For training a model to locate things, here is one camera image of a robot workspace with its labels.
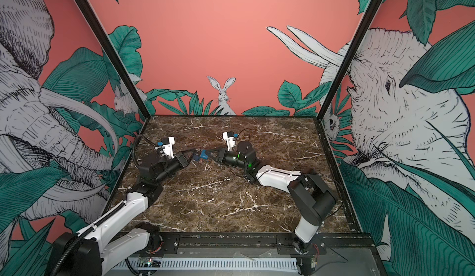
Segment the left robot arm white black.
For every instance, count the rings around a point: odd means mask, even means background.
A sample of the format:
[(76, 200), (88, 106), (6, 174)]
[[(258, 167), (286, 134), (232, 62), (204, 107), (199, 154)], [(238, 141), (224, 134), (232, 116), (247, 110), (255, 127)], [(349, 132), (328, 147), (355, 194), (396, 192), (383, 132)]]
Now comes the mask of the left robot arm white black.
[(103, 276), (137, 251), (159, 251), (163, 240), (157, 226), (139, 224), (120, 238), (117, 234), (157, 201), (165, 179), (198, 160), (200, 153), (189, 149), (170, 157), (154, 152), (136, 163), (139, 179), (119, 204), (75, 234), (61, 235), (53, 243), (46, 275)]

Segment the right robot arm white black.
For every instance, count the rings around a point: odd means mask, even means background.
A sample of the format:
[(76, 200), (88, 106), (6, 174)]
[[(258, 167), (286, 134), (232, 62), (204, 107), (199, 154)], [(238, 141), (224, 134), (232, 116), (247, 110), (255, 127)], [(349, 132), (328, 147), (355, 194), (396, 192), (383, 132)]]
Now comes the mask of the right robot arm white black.
[(271, 187), (288, 193), (301, 214), (294, 230), (294, 248), (304, 253), (338, 198), (314, 170), (289, 171), (272, 167), (257, 158), (249, 141), (240, 142), (236, 151), (216, 148), (205, 151), (216, 163), (242, 169), (242, 176), (251, 184)]

